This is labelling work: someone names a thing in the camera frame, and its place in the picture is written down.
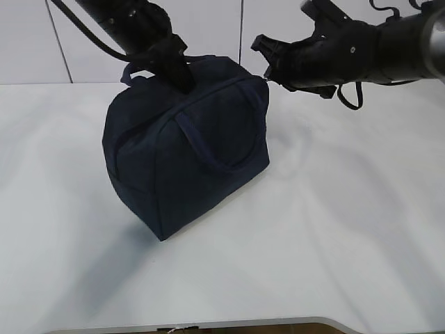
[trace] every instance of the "robotic arm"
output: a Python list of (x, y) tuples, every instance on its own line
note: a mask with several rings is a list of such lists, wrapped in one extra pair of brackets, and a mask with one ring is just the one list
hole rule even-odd
[(125, 51), (120, 54), (97, 38), (62, 2), (52, 2), (100, 49), (164, 79), (183, 93), (195, 87), (184, 51), (164, 9), (146, 0), (76, 0)]
[[(362, 82), (386, 86), (445, 77), (445, 1), (413, 7), (418, 15), (400, 17), (397, 8), (384, 24), (355, 21), (330, 0), (306, 0), (302, 11), (315, 21), (314, 34), (286, 43), (260, 35), (252, 49), (269, 62), (265, 77), (291, 92), (302, 90), (331, 99), (338, 96), (349, 108), (363, 105)], [(356, 82), (359, 105), (346, 100), (341, 87)]]
[[(126, 54), (102, 43), (71, 12), (62, 0), (52, 0), (65, 15), (102, 50), (138, 70), (148, 70), (182, 91), (195, 87), (186, 64), (183, 40), (172, 32), (168, 14), (147, 0), (76, 0), (116, 41)], [(393, 16), (379, 25), (351, 19), (330, 0), (306, 0), (302, 11), (315, 21), (314, 34), (299, 42), (286, 43), (260, 35), (252, 48), (269, 62), (265, 74), (291, 92), (315, 93), (325, 99), (337, 91), (340, 100), (357, 110), (363, 105), (362, 82), (386, 86), (420, 79), (445, 77), (445, 0), (419, 6), (418, 15)], [(346, 100), (341, 87), (357, 85), (358, 106)]]

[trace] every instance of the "white table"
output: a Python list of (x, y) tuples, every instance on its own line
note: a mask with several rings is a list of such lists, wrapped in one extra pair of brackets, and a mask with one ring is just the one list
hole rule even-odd
[(357, 113), (272, 85), (270, 168), (164, 243), (106, 175), (123, 88), (0, 87), (0, 333), (445, 330), (440, 82), (366, 85)]

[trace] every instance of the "navy blue bag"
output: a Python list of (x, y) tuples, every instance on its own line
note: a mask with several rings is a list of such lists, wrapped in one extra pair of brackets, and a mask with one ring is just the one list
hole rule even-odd
[(157, 77), (131, 80), (110, 105), (104, 153), (125, 205), (165, 240), (269, 165), (269, 90), (227, 57), (189, 59), (184, 95)]

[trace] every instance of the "black cable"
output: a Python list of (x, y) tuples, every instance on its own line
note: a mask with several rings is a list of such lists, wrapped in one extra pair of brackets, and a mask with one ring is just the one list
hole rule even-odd
[(407, 80), (407, 81), (398, 81), (398, 82), (389, 82), (389, 83), (379, 83), (381, 86), (402, 86), (407, 84), (412, 84), (418, 80)]
[(369, 0), (369, 3), (371, 5), (372, 8), (374, 8), (375, 10), (378, 10), (380, 12), (384, 11), (384, 10), (392, 10), (393, 11), (393, 18), (394, 19), (400, 19), (401, 18), (401, 12), (398, 8), (396, 7), (377, 7), (374, 3), (374, 0)]
[(65, 16), (97, 47), (102, 51), (106, 52), (110, 56), (117, 58), (121, 61), (132, 62), (136, 60), (136, 57), (130, 57), (125, 54), (120, 54), (119, 52), (111, 49), (108, 45), (103, 43), (94, 33), (91, 32), (88, 27), (83, 24), (83, 22), (63, 3), (62, 0), (51, 0), (54, 5), (57, 6), (60, 11), (65, 14)]
[(363, 88), (361, 82), (355, 83), (355, 89), (357, 91), (357, 99), (358, 99), (358, 105), (355, 106), (354, 104), (350, 103), (346, 98), (345, 95), (343, 95), (343, 92), (341, 89), (343, 88), (343, 85), (339, 86), (339, 89), (337, 91), (337, 96), (339, 97), (341, 103), (343, 103), (345, 106), (347, 106), (349, 109), (352, 110), (359, 110), (363, 107)]
[(418, 9), (418, 10), (422, 10), (422, 6), (419, 5), (416, 0), (409, 0), (409, 1), (410, 1), (410, 5), (413, 8)]

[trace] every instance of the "bag handle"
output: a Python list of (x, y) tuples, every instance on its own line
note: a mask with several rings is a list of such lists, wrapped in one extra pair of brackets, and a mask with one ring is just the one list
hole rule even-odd
[[(187, 63), (196, 63), (198, 61), (206, 61), (208, 59), (216, 58), (214, 55), (207, 55), (207, 56), (185, 56)], [(129, 63), (127, 66), (125, 66), (124, 72), (122, 73), (122, 78), (120, 79), (120, 82), (123, 84), (126, 84), (128, 87), (132, 87), (134, 85), (134, 80), (136, 78), (132, 79), (131, 75), (142, 72), (144, 69), (136, 66), (134, 63)]]
[(210, 146), (204, 140), (200, 131), (196, 129), (191, 119), (184, 112), (177, 114), (175, 118), (177, 124), (183, 131), (184, 135), (188, 139), (188, 142), (190, 143), (198, 157), (201, 159), (201, 161), (211, 166), (214, 170), (222, 173), (237, 173), (247, 167), (250, 162), (256, 157), (258, 151), (261, 149), (266, 136), (266, 112), (264, 111), (264, 103), (261, 101), (258, 93), (253, 89), (249, 89), (249, 91), (244, 91), (242, 89), (240, 90), (242, 91), (245, 98), (248, 99), (249, 103), (252, 105), (252, 109), (254, 111), (253, 115), (255, 127), (257, 128), (257, 135), (254, 147), (252, 148), (251, 152), (242, 162), (238, 164), (231, 166), (219, 160), (217, 156), (212, 152)]

